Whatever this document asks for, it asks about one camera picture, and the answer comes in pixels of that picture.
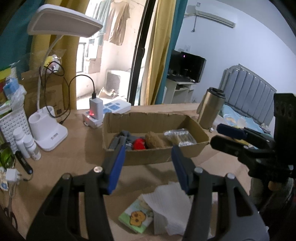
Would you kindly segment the cotton swab plastic bag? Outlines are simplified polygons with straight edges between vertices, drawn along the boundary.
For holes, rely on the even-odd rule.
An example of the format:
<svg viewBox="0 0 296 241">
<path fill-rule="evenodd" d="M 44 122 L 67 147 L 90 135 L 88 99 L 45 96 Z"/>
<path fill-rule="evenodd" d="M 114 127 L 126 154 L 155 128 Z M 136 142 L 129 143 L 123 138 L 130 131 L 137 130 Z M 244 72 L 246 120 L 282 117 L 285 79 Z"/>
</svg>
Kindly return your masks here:
<svg viewBox="0 0 296 241">
<path fill-rule="evenodd" d="M 190 134 L 190 132 L 185 129 L 170 130 L 164 132 L 164 136 L 173 144 L 179 147 L 191 146 L 197 144 L 196 140 Z"/>
</svg>

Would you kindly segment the brown fuzzy soft object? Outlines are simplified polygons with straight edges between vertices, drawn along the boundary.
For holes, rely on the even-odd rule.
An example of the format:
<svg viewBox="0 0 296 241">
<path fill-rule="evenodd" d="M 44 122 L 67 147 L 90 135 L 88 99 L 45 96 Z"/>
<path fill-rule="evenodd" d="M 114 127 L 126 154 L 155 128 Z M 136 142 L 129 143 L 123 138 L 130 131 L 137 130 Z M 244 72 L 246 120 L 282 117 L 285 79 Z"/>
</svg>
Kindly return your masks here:
<svg viewBox="0 0 296 241">
<path fill-rule="evenodd" d="M 154 132 L 148 132 L 145 135 L 145 144 L 149 149 L 164 148 L 163 140 Z"/>
</svg>

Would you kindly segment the green cartoon tissue pack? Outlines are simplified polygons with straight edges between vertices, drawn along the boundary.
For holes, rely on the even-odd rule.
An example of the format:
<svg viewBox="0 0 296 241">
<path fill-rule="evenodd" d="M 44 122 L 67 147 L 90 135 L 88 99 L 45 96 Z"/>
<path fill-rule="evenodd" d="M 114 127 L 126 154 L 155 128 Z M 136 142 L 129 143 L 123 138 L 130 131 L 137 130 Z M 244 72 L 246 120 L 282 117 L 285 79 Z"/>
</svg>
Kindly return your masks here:
<svg viewBox="0 0 296 241">
<path fill-rule="evenodd" d="M 118 221 L 135 233 L 143 233 L 153 222 L 153 210 L 140 195 L 119 217 Z"/>
</svg>

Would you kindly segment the white paper towel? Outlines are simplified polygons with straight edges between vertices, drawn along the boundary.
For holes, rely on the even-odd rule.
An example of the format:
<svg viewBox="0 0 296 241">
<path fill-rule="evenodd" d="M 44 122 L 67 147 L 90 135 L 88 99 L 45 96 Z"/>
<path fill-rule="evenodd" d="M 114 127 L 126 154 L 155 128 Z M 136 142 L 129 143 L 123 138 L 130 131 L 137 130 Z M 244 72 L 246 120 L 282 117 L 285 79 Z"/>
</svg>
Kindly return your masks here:
<svg viewBox="0 0 296 241">
<path fill-rule="evenodd" d="M 178 182 L 158 186 L 142 197 L 153 211 L 155 235 L 184 235 L 192 202 Z"/>
</svg>

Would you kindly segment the grey cloth item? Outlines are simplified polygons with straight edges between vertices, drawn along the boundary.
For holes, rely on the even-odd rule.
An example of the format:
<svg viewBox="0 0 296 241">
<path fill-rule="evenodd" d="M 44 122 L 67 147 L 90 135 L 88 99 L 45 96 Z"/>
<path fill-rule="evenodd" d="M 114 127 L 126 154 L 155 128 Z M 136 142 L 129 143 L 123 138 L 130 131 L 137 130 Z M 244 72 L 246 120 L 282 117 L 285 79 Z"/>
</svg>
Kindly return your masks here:
<svg viewBox="0 0 296 241">
<path fill-rule="evenodd" d="M 109 145 L 109 149 L 115 150 L 118 145 L 125 145 L 127 150 L 132 150 L 133 143 L 139 139 L 139 137 L 131 135 L 129 131 L 122 130 L 117 134 Z"/>
</svg>

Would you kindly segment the red pompom ball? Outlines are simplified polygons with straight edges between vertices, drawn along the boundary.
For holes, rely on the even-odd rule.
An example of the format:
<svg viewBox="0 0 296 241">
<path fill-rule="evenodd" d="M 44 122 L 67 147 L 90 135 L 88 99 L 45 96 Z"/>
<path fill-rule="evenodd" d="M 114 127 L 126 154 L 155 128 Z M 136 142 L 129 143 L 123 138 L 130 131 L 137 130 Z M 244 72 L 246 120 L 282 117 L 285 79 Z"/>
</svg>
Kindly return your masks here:
<svg viewBox="0 0 296 241">
<path fill-rule="evenodd" d="M 145 139 L 137 138 L 132 144 L 132 149 L 133 150 L 145 150 L 146 149 Z"/>
</svg>

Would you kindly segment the blue patterned bed sheet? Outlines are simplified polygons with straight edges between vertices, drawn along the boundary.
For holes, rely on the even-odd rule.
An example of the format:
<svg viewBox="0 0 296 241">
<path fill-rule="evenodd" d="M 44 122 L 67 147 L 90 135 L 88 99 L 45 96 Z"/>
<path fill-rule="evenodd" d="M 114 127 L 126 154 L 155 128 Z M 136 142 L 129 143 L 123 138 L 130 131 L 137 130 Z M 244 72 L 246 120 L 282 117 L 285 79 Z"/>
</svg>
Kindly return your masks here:
<svg viewBox="0 0 296 241">
<path fill-rule="evenodd" d="M 229 126 L 233 126 L 236 128 L 249 128 L 259 133 L 267 133 L 270 134 L 271 131 L 269 129 L 264 129 L 262 126 L 257 124 L 252 118 L 242 116 L 241 114 L 234 111 L 230 106 L 224 104 L 219 115 L 224 119 L 224 121 Z"/>
</svg>

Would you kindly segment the steel travel mug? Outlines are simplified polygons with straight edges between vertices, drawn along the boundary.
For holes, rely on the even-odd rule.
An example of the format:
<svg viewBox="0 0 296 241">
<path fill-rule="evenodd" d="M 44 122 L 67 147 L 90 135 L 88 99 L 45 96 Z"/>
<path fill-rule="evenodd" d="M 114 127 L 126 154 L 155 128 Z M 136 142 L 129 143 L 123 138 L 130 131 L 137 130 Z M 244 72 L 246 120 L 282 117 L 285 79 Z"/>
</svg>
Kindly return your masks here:
<svg viewBox="0 0 296 241">
<path fill-rule="evenodd" d="M 204 129 L 210 129 L 221 111 L 225 102 L 225 93 L 223 90 L 210 87 L 207 89 L 201 103 L 197 108 L 197 122 Z"/>
</svg>

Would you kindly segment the grey bed headboard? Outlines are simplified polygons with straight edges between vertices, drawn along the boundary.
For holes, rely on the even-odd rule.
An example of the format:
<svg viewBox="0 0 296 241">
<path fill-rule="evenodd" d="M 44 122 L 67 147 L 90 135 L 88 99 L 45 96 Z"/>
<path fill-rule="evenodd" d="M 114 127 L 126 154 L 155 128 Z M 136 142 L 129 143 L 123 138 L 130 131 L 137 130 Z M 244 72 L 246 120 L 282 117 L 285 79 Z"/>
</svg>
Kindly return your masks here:
<svg viewBox="0 0 296 241">
<path fill-rule="evenodd" d="M 227 68 L 220 82 L 225 104 L 257 124 L 269 125 L 274 116 L 273 96 L 277 90 L 241 64 Z"/>
</svg>

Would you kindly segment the brown cardboard box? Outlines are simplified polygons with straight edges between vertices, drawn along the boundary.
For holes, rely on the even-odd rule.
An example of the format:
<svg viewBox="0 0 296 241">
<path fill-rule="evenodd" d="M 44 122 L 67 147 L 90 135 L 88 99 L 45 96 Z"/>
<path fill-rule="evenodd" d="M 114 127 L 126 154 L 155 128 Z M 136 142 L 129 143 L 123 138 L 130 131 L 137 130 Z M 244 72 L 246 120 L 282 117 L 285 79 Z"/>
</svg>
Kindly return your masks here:
<svg viewBox="0 0 296 241">
<path fill-rule="evenodd" d="M 209 137 L 189 115 L 180 113 L 107 113 L 102 126 L 104 154 L 111 157 L 126 144 L 125 165 L 147 165 L 170 160 L 174 145 L 185 157 L 198 156 Z"/>
</svg>

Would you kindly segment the white computer desk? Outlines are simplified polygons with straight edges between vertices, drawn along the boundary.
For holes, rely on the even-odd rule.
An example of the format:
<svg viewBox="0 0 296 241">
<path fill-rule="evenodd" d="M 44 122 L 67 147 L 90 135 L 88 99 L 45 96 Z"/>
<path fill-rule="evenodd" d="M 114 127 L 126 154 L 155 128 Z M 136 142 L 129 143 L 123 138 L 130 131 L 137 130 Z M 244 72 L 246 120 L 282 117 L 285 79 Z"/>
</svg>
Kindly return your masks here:
<svg viewBox="0 0 296 241">
<path fill-rule="evenodd" d="M 179 82 L 167 79 L 162 103 L 191 103 L 196 86 L 197 84 L 194 82 Z"/>
</svg>

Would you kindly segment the white power strip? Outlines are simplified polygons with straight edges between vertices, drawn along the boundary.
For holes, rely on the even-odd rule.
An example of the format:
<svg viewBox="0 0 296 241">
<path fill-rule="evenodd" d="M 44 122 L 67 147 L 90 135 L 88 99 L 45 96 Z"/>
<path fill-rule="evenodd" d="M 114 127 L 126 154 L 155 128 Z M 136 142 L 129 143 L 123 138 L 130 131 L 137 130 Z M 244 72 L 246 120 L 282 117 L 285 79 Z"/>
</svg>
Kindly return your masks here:
<svg viewBox="0 0 296 241">
<path fill-rule="evenodd" d="M 121 99 L 111 101 L 109 103 L 103 104 L 103 119 L 96 120 L 90 116 L 89 110 L 82 113 L 83 122 L 86 126 L 91 128 L 98 128 L 103 124 L 104 117 L 107 113 L 118 113 L 123 114 L 131 109 L 131 103 L 126 102 Z"/>
</svg>

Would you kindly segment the white desk lamp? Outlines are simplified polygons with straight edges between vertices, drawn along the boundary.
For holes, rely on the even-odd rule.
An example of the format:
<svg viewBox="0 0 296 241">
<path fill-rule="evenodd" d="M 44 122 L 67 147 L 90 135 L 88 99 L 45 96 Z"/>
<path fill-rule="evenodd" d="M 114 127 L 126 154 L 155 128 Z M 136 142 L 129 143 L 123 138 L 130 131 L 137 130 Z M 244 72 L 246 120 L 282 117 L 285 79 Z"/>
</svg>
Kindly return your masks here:
<svg viewBox="0 0 296 241">
<path fill-rule="evenodd" d="M 59 62 L 51 60 L 47 64 L 47 57 L 63 36 L 88 38 L 102 27 L 102 23 L 94 18 L 53 4 L 44 4 L 39 7 L 30 20 L 27 28 L 29 35 L 56 36 L 41 61 L 38 71 L 37 110 L 28 119 L 33 138 L 44 151 L 49 152 L 55 149 L 68 135 L 67 128 L 58 123 L 60 116 L 55 115 L 54 108 L 47 103 L 43 108 L 40 106 L 40 97 L 46 96 L 47 81 L 54 77 L 61 81 L 65 73 L 59 70 L 54 71 L 52 64 L 59 64 Z"/>
</svg>

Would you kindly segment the white pill bottle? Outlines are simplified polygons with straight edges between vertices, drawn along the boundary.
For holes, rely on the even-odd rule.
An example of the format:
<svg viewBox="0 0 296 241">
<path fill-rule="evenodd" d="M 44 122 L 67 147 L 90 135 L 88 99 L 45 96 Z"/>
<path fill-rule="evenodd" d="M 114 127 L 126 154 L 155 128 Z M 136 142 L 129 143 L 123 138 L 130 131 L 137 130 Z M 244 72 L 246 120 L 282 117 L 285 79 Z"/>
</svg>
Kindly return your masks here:
<svg viewBox="0 0 296 241">
<path fill-rule="evenodd" d="M 18 150 L 22 153 L 22 155 L 25 159 L 29 159 L 30 154 L 28 153 L 27 149 L 25 148 L 25 145 L 23 142 L 27 135 L 24 133 L 23 129 L 21 127 L 15 128 L 13 131 L 13 136 L 14 136 Z"/>
<path fill-rule="evenodd" d="M 41 159 L 41 152 L 32 135 L 26 135 L 23 143 L 27 152 L 33 160 L 37 161 Z"/>
</svg>

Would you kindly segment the black small flashlight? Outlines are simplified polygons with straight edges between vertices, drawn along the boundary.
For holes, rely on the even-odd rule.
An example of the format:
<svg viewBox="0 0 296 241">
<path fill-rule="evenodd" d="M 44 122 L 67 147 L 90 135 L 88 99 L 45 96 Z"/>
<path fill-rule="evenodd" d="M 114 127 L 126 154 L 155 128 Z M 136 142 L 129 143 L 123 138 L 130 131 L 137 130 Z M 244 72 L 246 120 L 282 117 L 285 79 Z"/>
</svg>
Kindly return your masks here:
<svg viewBox="0 0 296 241">
<path fill-rule="evenodd" d="M 33 174 L 33 169 L 29 165 L 29 163 L 25 160 L 22 153 L 20 151 L 15 152 L 15 157 L 17 158 L 18 162 L 21 164 L 25 172 L 29 175 Z"/>
</svg>

